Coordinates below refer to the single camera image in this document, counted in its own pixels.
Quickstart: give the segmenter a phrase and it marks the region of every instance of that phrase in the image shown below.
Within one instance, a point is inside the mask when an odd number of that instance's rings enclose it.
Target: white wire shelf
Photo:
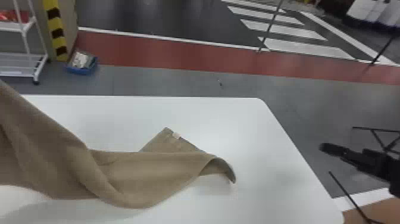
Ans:
[[[32,77],[37,80],[45,65],[47,54],[29,55],[19,53],[0,53],[0,76]]]
[[[22,23],[22,30],[21,30],[19,23],[0,21],[0,31],[27,33],[35,22],[36,22],[36,17],[31,17],[29,19],[29,22]]]

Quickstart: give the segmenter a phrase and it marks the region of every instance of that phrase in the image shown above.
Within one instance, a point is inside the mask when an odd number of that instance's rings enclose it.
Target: yellow and black striped post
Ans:
[[[43,7],[48,19],[50,37],[58,61],[68,60],[67,40],[64,36],[63,21],[58,7],[58,0],[43,0]]]

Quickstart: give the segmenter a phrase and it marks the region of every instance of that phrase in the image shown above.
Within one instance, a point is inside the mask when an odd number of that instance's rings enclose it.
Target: beige towel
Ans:
[[[23,186],[54,199],[100,198],[139,209],[212,173],[225,173],[235,182],[224,160],[167,128],[138,153],[90,150],[0,80],[0,185]]]

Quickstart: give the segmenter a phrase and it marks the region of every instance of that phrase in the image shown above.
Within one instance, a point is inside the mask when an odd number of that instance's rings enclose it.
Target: black tripod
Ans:
[[[341,156],[342,160],[344,160],[347,163],[353,164],[358,168],[360,171],[364,171],[366,173],[372,173],[374,176],[377,176],[379,178],[385,179],[386,181],[391,182],[391,186],[389,190],[392,190],[393,192],[397,192],[398,186],[397,180],[391,180],[388,176],[388,167],[391,169],[396,169],[398,166],[385,166],[385,164],[389,164],[389,160],[392,161],[393,159],[388,159],[391,158],[388,156],[388,153],[394,153],[396,155],[400,155],[399,152],[393,150],[393,148],[397,145],[397,142],[400,141],[400,130],[387,130],[387,129],[376,129],[376,128],[369,128],[369,127],[353,127],[353,129],[359,129],[359,130],[368,130],[372,133],[376,141],[379,143],[381,146],[382,150],[384,151],[384,154],[374,152],[372,150],[367,150],[364,149],[363,153],[353,153],[349,149],[345,147],[340,147],[337,145],[332,145],[332,144],[323,144],[323,149],[325,153],[328,153],[333,156]],[[395,138],[392,142],[390,142],[388,145],[385,145],[383,141],[379,138],[377,132],[389,132],[389,133],[397,133],[399,136]],[[371,160],[373,159],[372,164],[373,167],[369,167],[368,165],[371,164]],[[357,205],[357,203],[352,199],[350,194],[346,191],[344,186],[339,182],[339,180],[333,175],[332,172],[329,172],[329,175],[333,178],[333,180],[336,182],[336,184],[341,188],[341,190],[345,193],[345,195],[348,197],[348,199],[351,201],[351,203],[354,205],[356,208],[357,212],[360,214],[360,216],[364,219],[365,223],[368,224],[383,224],[382,222],[373,220],[368,218],[365,213],[360,209],[360,207]]]
[[[376,129],[376,128],[369,128],[369,127],[352,127],[353,129],[359,129],[359,130],[369,130],[376,141],[379,143],[379,145],[382,147],[382,150],[387,153],[394,153],[396,155],[400,155],[399,152],[394,151],[393,148],[397,145],[397,142],[400,141],[400,130],[387,130],[387,129]],[[389,133],[398,133],[399,136],[395,138],[392,142],[390,142],[388,145],[385,145],[382,140],[379,138],[378,134],[376,132],[389,132]]]

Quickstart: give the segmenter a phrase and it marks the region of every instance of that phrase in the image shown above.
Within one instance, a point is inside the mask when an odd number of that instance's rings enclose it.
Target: blue basket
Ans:
[[[70,72],[70,73],[81,74],[81,75],[85,76],[85,75],[91,74],[94,71],[94,69],[97,66],[97,61],[98,61],[97,57],[94,57],[89,68],[79,69],[77,67],[67,66],[67,71]]]

